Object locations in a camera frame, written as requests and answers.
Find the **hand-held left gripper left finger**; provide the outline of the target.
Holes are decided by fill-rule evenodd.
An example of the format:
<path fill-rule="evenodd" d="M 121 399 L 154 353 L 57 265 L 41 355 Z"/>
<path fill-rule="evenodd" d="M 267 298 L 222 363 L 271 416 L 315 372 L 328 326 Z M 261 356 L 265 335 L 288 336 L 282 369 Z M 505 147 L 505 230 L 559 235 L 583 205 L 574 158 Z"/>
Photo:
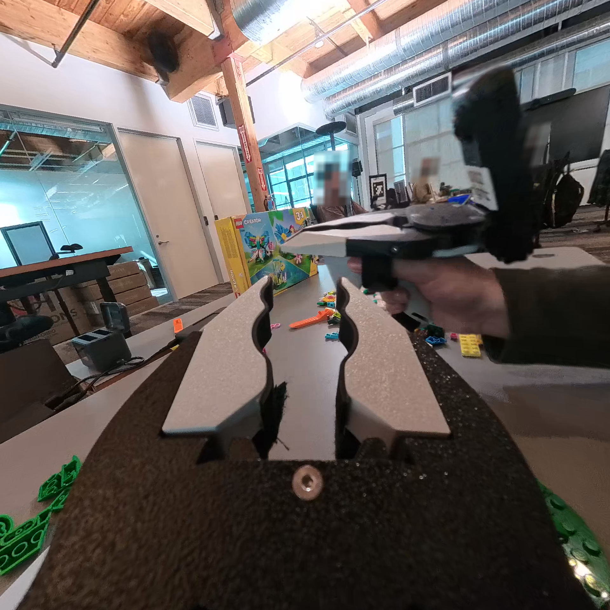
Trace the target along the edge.
<path fill-rule="evenodd" d="M 278 441 L 287 384 L 276 384 L 266 352 L 273 282 L 258 280 L 206 324 L 162 425 L 166 437 L 205 437 L 224 457 L 248 440 L 260 459 Z"/>

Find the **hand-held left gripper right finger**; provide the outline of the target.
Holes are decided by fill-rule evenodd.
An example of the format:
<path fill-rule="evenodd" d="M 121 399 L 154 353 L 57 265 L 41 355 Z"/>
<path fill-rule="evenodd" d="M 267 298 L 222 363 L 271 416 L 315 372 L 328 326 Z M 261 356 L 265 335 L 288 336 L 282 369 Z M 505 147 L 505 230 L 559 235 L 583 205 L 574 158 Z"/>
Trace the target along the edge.
<path fill-rule="evenodd" d="M 408 331 L 345 277 L 337 280 L 340 363 L 336 458 L 351 459 L 370 439 L 394 455 L 404 438 L 445 439 L 448 423 Z"/>

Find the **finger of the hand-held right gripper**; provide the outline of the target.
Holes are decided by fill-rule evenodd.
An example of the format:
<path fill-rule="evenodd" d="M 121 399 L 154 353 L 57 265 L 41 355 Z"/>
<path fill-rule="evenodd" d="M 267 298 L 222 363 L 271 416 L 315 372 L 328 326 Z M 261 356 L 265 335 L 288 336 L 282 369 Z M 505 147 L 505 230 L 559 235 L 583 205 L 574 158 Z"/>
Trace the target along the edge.
<path fill-rule="evenodd" d="M 404 212 L 367 212 L 365 214 L 341 217 L 324 223 L 317 223 L 305 227 L 301 230 L 301 233 L 330 231 L 334 229 L 352 230 L 376 225 L 389 225 L 395 227 L 408 226 L 409 218 Z"/>
<path fill-rule="evenodd" d="M 283 253 L 347 257 L 347 246 L 355 241 L 398 236 L 397 227 L 356 227 L 309 231 L 303 229 L 281 245 Z"/>

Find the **green brick leaf build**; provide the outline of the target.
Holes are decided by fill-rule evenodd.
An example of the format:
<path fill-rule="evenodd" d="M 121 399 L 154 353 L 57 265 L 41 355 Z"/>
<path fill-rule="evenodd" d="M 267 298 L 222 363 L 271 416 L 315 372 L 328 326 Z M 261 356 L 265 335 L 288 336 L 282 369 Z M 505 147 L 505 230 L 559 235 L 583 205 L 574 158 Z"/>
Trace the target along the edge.
<path fill-rule="evenodd" d="M 609 562 L 595 534 L 560 496 L 537 484 L 576 579 L 597 609 L 609 609 Z"/>

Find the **grey desk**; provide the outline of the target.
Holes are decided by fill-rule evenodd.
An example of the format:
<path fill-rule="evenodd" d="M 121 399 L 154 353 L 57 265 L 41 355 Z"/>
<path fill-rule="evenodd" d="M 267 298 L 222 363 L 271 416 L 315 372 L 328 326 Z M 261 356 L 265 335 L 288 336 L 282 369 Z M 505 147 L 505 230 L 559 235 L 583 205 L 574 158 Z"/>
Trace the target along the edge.
<path fill-rule="evenodd" d="M 201 340 L 126 401 L 85 461 L 19 609 L 594 609 L 530 471 L 559 481 L 567 450 L 609 411 L 514 386 L 492 406 L 417 344 L 447 440 L 376 437 L 347 459 L 259 459 L 242 437 L 161 427 Z"/>

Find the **person's right hand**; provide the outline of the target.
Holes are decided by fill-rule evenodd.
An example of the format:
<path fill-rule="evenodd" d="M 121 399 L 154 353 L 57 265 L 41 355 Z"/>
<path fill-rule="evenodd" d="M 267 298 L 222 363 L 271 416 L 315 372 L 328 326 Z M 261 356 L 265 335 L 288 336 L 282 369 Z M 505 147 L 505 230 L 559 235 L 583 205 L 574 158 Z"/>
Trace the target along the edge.
<path fill-rule="evenodd" d="M 394 260 L 392 273 L 428 301 L 433 323 L 458 333 L 508 338 L 506 299 L 492 270 L 455 257 Z"/>

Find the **colourful toy box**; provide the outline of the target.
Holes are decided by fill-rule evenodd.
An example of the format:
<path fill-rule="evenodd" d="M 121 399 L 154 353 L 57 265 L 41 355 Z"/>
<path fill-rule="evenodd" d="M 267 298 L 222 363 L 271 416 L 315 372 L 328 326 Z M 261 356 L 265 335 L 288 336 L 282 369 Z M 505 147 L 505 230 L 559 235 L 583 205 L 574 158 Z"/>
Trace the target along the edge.
<path fill-rule="evenodd" d="M 314 224 L 309 207 L 272 210 L 215 220 L 227 273 L 236 298 L 269 276 L 274 294 L 318 274 L 316 257 L 283 251 L 286 240 Z"/>

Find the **large black screen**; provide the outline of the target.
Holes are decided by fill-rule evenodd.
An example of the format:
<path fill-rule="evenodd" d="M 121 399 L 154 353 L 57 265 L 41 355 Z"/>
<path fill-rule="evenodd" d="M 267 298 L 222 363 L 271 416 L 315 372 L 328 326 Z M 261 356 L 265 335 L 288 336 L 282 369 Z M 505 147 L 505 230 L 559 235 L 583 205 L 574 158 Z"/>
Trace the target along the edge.
<path fill-rule="evenodd" d="M 568 88 L 520 106 L 526 129 L 536 136 L 540 160 L 568 164 L 599 158 L 603 143 L 609 85 L 577 92 Z"/>

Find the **orange brick separator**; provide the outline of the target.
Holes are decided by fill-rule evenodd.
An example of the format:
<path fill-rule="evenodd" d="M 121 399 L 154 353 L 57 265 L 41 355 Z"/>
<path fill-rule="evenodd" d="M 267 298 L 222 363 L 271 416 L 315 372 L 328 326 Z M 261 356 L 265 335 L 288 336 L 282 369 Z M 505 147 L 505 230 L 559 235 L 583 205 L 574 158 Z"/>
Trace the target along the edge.
<path fill-rule="evenodd" d="M 315 316 L 291 323 L 288 325 L 288 327 L 291 330 L 307 328 L 309 326 L 328 321 L 335 313 L 336 311 L 333 308 L 324 308 L 319 310 Z"/>

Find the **pile of colourful bricks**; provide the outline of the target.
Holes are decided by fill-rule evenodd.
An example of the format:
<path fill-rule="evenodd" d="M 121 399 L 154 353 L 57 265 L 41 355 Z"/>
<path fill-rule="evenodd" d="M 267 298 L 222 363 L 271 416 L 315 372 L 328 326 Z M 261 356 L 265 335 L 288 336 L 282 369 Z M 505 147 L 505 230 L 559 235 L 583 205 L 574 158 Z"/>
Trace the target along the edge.
<path fill-rule="evenodd" d="M 327 324 L 329 327 L 339 326 L 340 313 L 336 308 L 336 292 L 331 290 L 322 295 L 316 302 L 316 306 L 325 310 L 329 315 Z M 483 339 L 480 334 L 458 334 L 455 332 L 446 335 L 445 331 L 435 324 L 419 324 L 415 326 L 416 335 L 423 337 L 424 341 L 433 348 L 446 346 L 448 342 L 459 346 L 461 356 L 469 358 L 480 358 L 483 350 Z"/>

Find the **white door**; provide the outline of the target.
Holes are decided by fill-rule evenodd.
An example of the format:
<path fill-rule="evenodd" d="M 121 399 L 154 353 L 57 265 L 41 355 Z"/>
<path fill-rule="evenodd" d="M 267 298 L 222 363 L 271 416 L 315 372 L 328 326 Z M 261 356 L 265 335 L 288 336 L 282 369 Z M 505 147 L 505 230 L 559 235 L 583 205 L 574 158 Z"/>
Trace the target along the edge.
<path fill-rule="evenodd" d="M 180 139 L 119 128 L 117 140 L 171 296 L 222 283 Z"/>
<path fill-rule="evenodd" d="M 198 139 L 194 145 L 212 210 L 210 222 L 249 213 L 237 148 Z"/>

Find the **grey charger dock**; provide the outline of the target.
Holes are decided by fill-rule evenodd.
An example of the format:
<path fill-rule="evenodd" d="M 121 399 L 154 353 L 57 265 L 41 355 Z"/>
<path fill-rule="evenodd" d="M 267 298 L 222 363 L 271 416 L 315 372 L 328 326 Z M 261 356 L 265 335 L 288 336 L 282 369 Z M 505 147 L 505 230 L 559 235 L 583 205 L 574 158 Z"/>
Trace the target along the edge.
<path fill-rule="evenodd" d="M 132 336 L 127 308 L 120 302 L 101 302 L 103 327 L 71 340 L 80 361 L 99 373 L 108 372 L 131 360 L 127 339 Z"/>

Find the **stack of cardboard boxes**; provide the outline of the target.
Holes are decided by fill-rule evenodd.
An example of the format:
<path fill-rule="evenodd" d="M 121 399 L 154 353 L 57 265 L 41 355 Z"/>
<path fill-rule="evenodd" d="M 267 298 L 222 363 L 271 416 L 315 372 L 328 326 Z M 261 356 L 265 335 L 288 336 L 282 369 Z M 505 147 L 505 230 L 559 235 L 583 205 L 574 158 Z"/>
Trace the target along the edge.
<path fill-rule="evenodd" d="M 117 301 L 126 307 L 129 316 L 139 315 L 159 306 L 151 292 L 147 278 L 136 262 L 120 263 L 110 267 L 109 286 Z M 77 335 L 104 326 L 100 304 L 101 289 L 96 281 L 88 281 L 59 290 L 69 315 L 60 307 L 55 293 L 41 296 L 39 314 L 49 316 L 52 327 L 43 332 L 41 339 L 52 345 L 65 342 Z"/>

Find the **dark brown box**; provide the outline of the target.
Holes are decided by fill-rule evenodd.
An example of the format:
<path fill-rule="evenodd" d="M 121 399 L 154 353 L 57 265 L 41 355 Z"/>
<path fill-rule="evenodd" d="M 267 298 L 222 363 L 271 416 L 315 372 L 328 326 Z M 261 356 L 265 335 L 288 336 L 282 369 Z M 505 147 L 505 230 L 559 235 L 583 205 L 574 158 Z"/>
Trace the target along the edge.
<path fill-rule="evenodd" d="M 76 383 L 48 339 L 1 355 L 1 442 L 53 415 L 51 403 Z"/>

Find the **dark wooden table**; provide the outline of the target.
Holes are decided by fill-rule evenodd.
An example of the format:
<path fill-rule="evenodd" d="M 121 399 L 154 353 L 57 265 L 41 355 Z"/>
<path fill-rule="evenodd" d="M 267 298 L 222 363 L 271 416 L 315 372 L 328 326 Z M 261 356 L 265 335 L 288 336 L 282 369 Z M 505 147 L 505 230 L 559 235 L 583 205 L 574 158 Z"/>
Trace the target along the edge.
<path fill-rule="evenodd" d="M 27 296 L 56 292 L 61 288 L 96 281 L 106 302 L 117 299 L 108 282 L 109 267 L 123 254 L 133 253 L 132 247 L 115 248 L 97 253 L 71 255 L 45 262 L 17 265 L 1 269 L 1 325 L 11 324 L 15 316 L 9 301 Z"/>

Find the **dark monitor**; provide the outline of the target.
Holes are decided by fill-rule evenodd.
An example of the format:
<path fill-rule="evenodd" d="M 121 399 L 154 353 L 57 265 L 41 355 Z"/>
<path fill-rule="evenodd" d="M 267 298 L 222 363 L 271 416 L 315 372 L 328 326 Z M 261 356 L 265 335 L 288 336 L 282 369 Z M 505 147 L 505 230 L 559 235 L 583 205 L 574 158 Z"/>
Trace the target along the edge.
<path fill-rule="evenodd" d="M 1 234 L 17 266 L 47 262 L 57 255 L 42 221 L 5 226 Z"/>

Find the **black round ceiling fixture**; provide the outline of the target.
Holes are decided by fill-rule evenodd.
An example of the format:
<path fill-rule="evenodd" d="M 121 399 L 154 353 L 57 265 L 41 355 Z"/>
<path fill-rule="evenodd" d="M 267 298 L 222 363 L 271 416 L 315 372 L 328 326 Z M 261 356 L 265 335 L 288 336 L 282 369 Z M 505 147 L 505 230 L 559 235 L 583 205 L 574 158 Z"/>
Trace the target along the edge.
<path fill-rule="evenodd" d="M 159 84 L 165 87 L 169 84 L 169 76 L 178 71 L 180 60 L 174 38 L 159 30 L 152 30 L 147 36 L 148 49 L 159 77 Z"/>

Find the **cluster of small green bricks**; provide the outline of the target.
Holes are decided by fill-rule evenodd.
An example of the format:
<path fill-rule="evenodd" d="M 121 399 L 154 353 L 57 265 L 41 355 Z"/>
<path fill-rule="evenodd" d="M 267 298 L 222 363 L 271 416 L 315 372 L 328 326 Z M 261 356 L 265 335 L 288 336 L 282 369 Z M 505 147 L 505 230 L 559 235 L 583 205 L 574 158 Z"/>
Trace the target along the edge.
<path fill-rule="evenodd" d="M 44 481 L 38 490 L 37 502 L 42 510 L 24 522 L 15 523 L 8 514 L 1 514 L 1 575 L 24 564 L 42 550 L 54 514 L 63 510 L 72 486 L 80 473 L 82 462 L 77 455 L 62 465 L 57 473 Z"/>

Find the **white duct vent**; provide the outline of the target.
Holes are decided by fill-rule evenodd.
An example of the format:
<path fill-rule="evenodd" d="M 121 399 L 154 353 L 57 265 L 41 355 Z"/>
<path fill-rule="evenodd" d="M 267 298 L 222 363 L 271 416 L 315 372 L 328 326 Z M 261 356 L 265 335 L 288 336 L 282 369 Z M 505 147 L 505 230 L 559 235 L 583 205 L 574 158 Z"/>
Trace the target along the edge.
<path fill-rule="evenodd" d="M 420 107 L 449 95 L 452 91 L 452 73 L 447 72 L 413 87 L 414 107 Z"/>

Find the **silver air duct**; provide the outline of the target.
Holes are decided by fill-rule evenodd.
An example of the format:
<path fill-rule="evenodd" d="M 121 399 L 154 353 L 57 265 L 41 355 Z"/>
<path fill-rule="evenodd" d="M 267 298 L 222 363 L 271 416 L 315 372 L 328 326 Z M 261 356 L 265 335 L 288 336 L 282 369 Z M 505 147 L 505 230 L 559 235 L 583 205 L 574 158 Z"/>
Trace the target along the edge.
<path fill-rule="evenodd" d="M 264 46 L 306 17 L 307 1 L 230 1 L 239 30 Z"/>
<path fill-rule="evenodd" d="M 446 1 L 355 51 L 348 57 L 303 79 L 301 93 L 313 103 L 342 92 L 388 67 L 431 49 L 467 30 L 500 17 L 529 1 Z M 602 1 L 568 1 L 560 12 L 578 14 Z"/>
<path fill-rule="evenodd" d="M 558 24 L 567 15 L 567 1 L 542 4 L 530 1 L 508 11 L 500 17 L 478 25 L 442 42 L 429 50 L 403 60 L 397 65 L 362 80 L 346 90 L 324 100 L 327 117 L 335 117 L 344 111 L 372 103 L 401 88 L 422 88 L 437 78 L 442 78 L 460 66 L 481 58 L 493 50 L 507 47 L 508 43 L 522 40 L 534 32 L 540 32 L 552 23 Z M 586 43 L 598 42 L 609 37 L 609 14 L 605 13 L 531 42 L 491 62 L 486 62 L 458 73 L 453 87 L 461 87 L 476 78 L 487 68 L 509 66 L 521 68 L 542 58 L 562 51 L 579 48 Z"/>

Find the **white wall vent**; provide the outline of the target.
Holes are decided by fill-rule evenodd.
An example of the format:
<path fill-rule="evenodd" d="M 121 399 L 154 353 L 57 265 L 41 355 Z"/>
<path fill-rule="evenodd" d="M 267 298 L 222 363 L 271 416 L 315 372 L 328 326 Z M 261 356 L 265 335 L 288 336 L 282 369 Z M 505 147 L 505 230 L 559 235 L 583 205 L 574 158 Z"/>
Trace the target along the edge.
<path fill-rule="evenodd" d="M 197 93 L 188 100 L 188 108 L 195 127 L 218 130 L 216 105 L 209 95 Z"/>

